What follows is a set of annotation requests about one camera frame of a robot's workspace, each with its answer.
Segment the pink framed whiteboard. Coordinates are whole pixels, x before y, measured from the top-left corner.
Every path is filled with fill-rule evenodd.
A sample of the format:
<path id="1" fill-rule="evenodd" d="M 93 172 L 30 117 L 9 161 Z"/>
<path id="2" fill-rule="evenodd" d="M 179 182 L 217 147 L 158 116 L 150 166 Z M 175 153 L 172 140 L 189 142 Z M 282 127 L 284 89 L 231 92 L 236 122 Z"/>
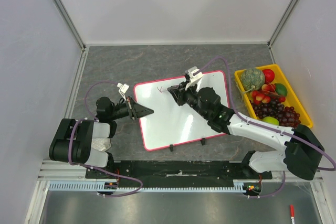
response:
<path id="1" fill-rule="evenodd" d="M 189 105 L 179 106 L 169 92 L 160 92 L 184 80 L 185 77 L 180 76 L 134 86 L 135 101 L 154 111 L 139 119 L 143 145 L 147 151 L 224 135 L 212 130 L 207 121 Z"/>

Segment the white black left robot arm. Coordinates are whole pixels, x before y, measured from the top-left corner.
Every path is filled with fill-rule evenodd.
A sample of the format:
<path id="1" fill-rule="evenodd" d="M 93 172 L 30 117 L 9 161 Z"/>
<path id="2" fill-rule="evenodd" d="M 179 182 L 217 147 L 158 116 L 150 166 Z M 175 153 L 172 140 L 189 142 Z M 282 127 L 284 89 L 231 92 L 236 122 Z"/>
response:
<path id="1" fill-rule="evenodd" d="M 151 115 L 154 111 L 138 104 L 132 97 L 125 102 L 114 104 L 109 98 L 96 101 L 94 120 L 62 119 L 49 148 L 52 161 L 97 166 L 97 173 L 103 178 L 111 178 L 115 173 L 112 156 L 92 147 L 94 139 L 111 139 L 117 129 L 117 119 L 129 117 L 132 120 Z"/>

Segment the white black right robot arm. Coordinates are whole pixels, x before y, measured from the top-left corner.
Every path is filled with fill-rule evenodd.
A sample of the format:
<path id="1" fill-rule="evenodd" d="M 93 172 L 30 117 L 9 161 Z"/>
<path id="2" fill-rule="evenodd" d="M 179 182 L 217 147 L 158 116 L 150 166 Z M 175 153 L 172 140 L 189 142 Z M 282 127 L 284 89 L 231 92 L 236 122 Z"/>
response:
<path id="1" fill-rule="evenodd" d="M 248 179 L 258 173 L 281 170 L 312 180 L 322 158 L 323 147 L 312 131 L 271 125 L 235 112 L 227 96 L 212 87 L 187 87 L 185 83 L 159 91 L 155 83 L 138 84 L 136 100 L 153 113 L 140 118 L 144 148 L 159 150 L 220 135 L 242 136 L 270 146 L 269 152 L 248 152 L 240 166 Z"/>

